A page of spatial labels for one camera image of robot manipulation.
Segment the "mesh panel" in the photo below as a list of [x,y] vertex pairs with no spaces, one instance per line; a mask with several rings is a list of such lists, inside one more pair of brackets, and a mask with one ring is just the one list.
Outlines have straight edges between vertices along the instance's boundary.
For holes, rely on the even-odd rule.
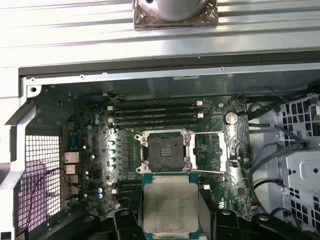
[[[58,136],[25,137],[26,168],[20,180],[18,225],[25,227],[30,209],[30,196],[36,183],[49,170],[60,167]],[[34,229],[61,209],[60,171],[40,180],[33,194],[29,230]]]

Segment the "cpu socket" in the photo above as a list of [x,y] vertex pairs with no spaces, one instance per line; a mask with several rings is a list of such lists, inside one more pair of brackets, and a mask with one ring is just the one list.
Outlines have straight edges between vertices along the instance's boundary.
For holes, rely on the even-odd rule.
[[196,169],[195,135],[187,129],[144,131],[134,136],[140,142],[139,174],[187,172]]

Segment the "sheet metal panel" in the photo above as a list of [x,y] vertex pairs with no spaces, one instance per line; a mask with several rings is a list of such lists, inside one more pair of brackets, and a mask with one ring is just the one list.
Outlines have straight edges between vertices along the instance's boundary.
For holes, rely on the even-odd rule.
[[217,27],[153,30],[134,29],[128,0],[8,2],[0,67],[320,49],[319,0],[219,0]]

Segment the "screw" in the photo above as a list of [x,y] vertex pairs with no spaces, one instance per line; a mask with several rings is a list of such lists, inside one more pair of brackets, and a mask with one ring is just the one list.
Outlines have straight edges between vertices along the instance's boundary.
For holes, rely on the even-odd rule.
[[222,210],[221,213],[226,216],[231,215],[231,212],[228,210]]
[[266,215],[260,215],[260,216],[259,216],[259,219],[260,219],[261,221],[268,221],[268,220],[269,220],[269,218],[268,218]]

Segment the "motherboard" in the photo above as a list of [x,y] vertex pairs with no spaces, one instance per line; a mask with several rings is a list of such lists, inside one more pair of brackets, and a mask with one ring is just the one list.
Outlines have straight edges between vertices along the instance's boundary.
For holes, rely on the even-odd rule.
[[139,204],[144,175],[179,172],[196,174],[219,208],[246,218],[253,205],[246,108],[233,96],[77,105],[62,131],[67,206],[103,220]]

